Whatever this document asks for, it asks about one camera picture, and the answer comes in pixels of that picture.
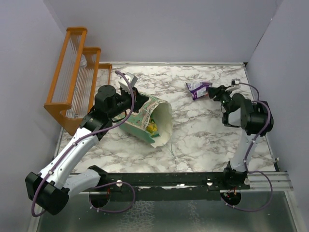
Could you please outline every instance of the wooden dish rack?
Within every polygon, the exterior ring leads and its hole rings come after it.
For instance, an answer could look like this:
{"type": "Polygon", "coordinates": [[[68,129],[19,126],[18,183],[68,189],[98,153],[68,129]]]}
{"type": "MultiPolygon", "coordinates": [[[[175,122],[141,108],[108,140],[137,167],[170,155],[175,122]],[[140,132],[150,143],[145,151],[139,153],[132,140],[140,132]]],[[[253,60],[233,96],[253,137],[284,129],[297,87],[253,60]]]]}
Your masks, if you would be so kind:
{"type": "Polygon", "coordinates": [[[112,65],[99,64],[101,49],[84,47],[87,29],[67,28],[54,78],[44,108],[70,134],[74,135],[83,117],[93,106],[98,69],[108,71],[112,65]],[[82,55],[87,65],[80,67],[82,55]]]}

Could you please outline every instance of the marble surface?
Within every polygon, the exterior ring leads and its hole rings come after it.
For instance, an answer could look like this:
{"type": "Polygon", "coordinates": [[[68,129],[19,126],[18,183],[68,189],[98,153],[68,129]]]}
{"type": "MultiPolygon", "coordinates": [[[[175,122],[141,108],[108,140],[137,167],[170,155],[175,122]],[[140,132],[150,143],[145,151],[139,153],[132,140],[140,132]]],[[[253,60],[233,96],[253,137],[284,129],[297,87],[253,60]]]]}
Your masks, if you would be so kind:
{"type": "MultiPolygon", "coordinates": [[[[135,74],[139,91],[162,98],[172,105],[173,135],[166,146],[151,145],[121,131],[110,130],[78,163],[73,172],[91,165],[108,172],[217,172],[233,157],[241,129],[225,127],[220,104],[208,98],[193,101],[185,82],[210,81],[213,86],[230,85],[239,78],[247,83],[241,66],[114,66],[111,84],[119,87],[114,71],[135,74]]],[[[97,87],[106,83],[99,71],[97,87]]],[[[247,86],[238,92],[252,99],[247,86]]],[[[60,150],[70,141],[66,132],[60,150]]],[[[274,171],[270,151],[262,140],[253,155],[249,170],[274,171]]]]}

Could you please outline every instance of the purple snack bag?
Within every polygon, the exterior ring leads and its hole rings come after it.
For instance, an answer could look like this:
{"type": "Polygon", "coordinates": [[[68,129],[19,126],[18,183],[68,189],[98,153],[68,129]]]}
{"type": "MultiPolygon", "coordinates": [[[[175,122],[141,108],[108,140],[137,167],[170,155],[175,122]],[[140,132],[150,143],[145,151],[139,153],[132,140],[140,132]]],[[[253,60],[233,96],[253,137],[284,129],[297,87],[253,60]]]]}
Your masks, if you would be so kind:
{"type": "Polygon", "coordinates": [[[207,96],[207,89],[212,86],[211,82],[196,82],[185,84],[187,85],[193,100],[196,100],[203,96],[207,96]]]}

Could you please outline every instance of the gray wall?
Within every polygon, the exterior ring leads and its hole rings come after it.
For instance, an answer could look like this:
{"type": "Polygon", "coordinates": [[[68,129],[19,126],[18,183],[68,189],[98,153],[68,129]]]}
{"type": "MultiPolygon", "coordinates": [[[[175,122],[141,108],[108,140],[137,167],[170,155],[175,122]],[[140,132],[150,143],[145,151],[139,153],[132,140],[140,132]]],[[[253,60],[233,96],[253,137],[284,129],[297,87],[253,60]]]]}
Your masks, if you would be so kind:
{"type": "Polygon", "coordinates": [[[25,177],[51,160],[60,129],[43,104],[64,35],[42,0],[2,0],[0,22],[0,231],[22,232],[25,177]]]}
{"type": "Polygon", "coordinates": [[[309,228],[309,1],[284,0],[248,64],[274,115],[270,145],[287,170],[309,228]]]}
{"type": "Polygon", "coordinates": [[[101,61],[247,62],[281,0],[45,0],[101,61]]]}

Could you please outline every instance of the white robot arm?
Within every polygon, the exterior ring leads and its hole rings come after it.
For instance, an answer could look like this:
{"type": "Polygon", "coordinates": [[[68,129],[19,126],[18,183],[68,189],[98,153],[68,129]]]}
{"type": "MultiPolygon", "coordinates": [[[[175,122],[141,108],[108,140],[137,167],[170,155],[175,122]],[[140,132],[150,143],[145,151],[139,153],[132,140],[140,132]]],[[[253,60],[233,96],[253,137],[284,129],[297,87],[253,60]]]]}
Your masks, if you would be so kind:
{"type": "MultiPolygon", "coordinates": [[[[139,94],[134,88],[137,81],[134,75],[127,73],[125,77],[134,91],[133,111],[138,112],[149,98],[139,94]]],[[[69,197],[97,186],[100,175],[91,168],[73,177],[69,175],[82,157],[102,139],[107,131],[90,134],[110,128],[113,122],[118,122],[112,119],[132,106],[133,98],[128,85],[124,79],[121,79],[119,84],[121,95],[116,93],[113,86],[101,86],[95,95],[94,106],[83,118],[69,144],[38,174],[31,172],[26,177],[28,197],[52,215],[64,208],[69,197]]]]}
{"type": "Polygon", "coordinates": [[[273,127],[272,115],[270,115],[269,124],[267,122],[268,111],[265,106],[268,107],[268,104],[266,101],[251,101],[240,93],[230,96],[233,90],[239,88],[239,84],[240,80],[233,79],[229,87],[208,88],[209,97],[220,102],[225,109],[222,123],[227,127],[241,127],[243,129],[235,155],[224,171],[225,179],[230,183],[230,186],[235,186],[237,182],[243,183],[248,173],[248,164],[258,141],[273,127]]]}

